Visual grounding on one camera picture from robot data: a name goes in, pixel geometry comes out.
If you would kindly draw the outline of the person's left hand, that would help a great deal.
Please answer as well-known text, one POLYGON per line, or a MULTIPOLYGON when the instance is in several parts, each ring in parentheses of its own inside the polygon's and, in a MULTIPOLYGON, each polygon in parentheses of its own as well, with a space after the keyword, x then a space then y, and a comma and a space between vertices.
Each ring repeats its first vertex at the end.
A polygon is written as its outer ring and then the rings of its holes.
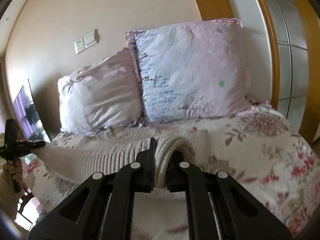
POLYGON ((1 191, 8 190, 12 186, 12 181, 16 181, 18 189, 21 190, 22 163, 18 158, 13 165, 1 159, 1 191))

